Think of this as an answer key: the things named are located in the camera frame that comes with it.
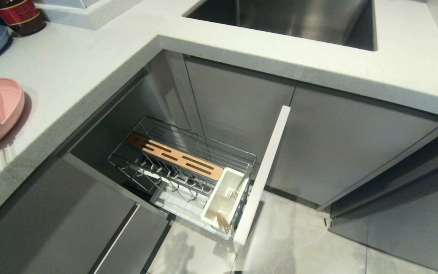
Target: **tile floor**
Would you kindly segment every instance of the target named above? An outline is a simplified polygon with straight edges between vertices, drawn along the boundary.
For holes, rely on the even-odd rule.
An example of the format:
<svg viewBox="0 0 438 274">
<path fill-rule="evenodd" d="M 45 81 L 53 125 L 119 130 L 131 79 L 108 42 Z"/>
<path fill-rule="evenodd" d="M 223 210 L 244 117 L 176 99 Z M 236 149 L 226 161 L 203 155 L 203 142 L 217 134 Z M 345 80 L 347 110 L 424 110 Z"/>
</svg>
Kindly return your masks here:
<svg viewBox="0 0 438 274">
<path fill-rule="evenodd" d="M 246 245 L 177 218 L 149 274 L 438 274 L 327 231 L 327 213 L 263 192 Z"/>
</svg>

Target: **pink plate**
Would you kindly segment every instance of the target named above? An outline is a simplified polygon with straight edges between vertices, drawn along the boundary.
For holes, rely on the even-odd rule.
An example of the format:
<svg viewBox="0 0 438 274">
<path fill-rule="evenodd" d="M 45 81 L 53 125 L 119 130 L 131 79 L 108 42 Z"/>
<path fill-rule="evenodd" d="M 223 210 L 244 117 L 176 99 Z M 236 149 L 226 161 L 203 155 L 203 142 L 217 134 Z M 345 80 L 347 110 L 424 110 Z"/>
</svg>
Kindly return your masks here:
<svg viewBox="0 0 438 274">
<path fill-rule="evenodd" d="M 0 78 L 0 140 L 18 121 L 25 106 L 25 94 L 13 79 Z"/>
</svg>

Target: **gray floor tile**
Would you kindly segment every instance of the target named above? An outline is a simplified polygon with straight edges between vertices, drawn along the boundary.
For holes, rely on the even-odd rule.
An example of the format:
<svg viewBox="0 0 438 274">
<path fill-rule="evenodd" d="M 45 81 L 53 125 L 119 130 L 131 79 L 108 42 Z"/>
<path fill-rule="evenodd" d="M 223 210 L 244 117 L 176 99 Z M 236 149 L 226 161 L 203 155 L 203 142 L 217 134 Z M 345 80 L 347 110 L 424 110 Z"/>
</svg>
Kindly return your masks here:
<svg viewBox="0 0 438 274">
<path fill-rule="evenodd" d="M 148 273 L 229 274 L 235 257 L 232 242 L 177 218 Z"/>
<path fill-rule="evenodd" d="M 364 274 L 366 247 L 327 231 L 326 213 L 263 193 L 233 270 L 244 274 Z"/>
</svg>

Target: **gray cabinet door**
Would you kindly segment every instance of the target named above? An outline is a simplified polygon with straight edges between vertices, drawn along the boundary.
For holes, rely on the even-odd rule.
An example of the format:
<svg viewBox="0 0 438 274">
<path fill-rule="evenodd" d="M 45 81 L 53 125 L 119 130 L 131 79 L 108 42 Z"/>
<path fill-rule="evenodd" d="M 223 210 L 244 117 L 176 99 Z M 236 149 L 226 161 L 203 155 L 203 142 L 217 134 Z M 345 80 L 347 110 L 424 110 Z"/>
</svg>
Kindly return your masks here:
<svg viewBox="0 0 438 274">
<path fill-rule="evenodd" d="M 202 59 L 186 64 L 204 134 L 255 154 L 259 166 L 295 81 Z"/>
<path fill-rule="evenodd" d="M 438 270 L 438 169 L 333 220 L 329 231 Z M 370 273 L 386 272 L 370 264 Z"/>
<path fill-rule="evenodd" d="M 299 83 L 268 185 L 327 203 L 438 127 L 438 118 Z"/>
<path fill-rule="evenodd" d="M 63 160 L 0 209 L 0 273 L 88 273 L 135 203 Z"/>
<path fill-rule="evenodd" d="M 140 206 L 95 273 L 142 273 L 167 224 L 166 219 Z"/>
</svg>

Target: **dish rack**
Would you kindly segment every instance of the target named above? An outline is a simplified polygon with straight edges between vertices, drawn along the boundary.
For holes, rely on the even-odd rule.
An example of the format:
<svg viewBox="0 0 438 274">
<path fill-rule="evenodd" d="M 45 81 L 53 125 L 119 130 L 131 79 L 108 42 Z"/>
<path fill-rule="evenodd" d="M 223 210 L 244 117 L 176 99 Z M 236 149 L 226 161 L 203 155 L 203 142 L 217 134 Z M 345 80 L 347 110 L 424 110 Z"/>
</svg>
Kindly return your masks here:
<svg viewBox="0 0 438 274">
<path fill-rule="evenodd" d="M 145 116 L 108 161 L 151 196 L 151 203 L 231 239 L 247 200 L 256 156 Z M 218 213 L 231 225 L 230 231 L 219 229 Z"/>
</svg>

